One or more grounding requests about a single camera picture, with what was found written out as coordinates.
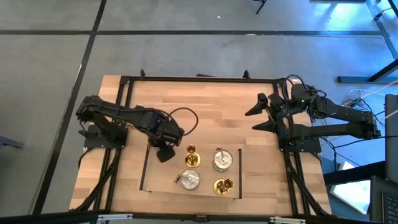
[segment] desk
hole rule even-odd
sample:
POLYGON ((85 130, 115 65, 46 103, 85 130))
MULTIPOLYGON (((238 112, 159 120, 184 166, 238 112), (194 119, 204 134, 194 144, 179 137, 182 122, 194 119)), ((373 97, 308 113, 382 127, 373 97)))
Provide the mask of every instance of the desk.
MULTIPOLYGON (((120 76, 115 75, 104 76, 99 96, 103 100, 115 102, 120 79, 120 76)), ((142 105, 170 112, 186 106, 198 114, 198 127, 183 138, 181 146, 202 144, 203 147, 215 149, 216 146, 223 145, 231 149, 242 149, 242 199, 139 190, 147 137, 130 129, 126 147, 121 152, 112 212, 291 215, 285 164, 277 137, 272 133, 251 129, 251 126, 265 121, 264 114, 244 116, 255 104, 260 92, 269 95, 273 92, 273 87, 264 83, 134 81, 131 108, 142 105)), ((186 131, 195 122, 191 118, 192 114, 183 111, 173 114, 173 117, 186 131)), ((305 113, 296 114, 293 119, 295 123, 310 125, 310 118, 305 113)), ((176 149, 176 153, 185 154, 186 150, 176 149)), ((315 200, 330 213, 319 160, 309 153, 300 155, 306 186, 315 200)), ((103 156, 104 149, 93 149, 83 158, 70 208, 79 206, 96 185, 103 156)), ((104 208, 107 188, 105 185, 100 208, 104 208)), ((295 192, 298 210, 303 213, 297 186, 295 192)))

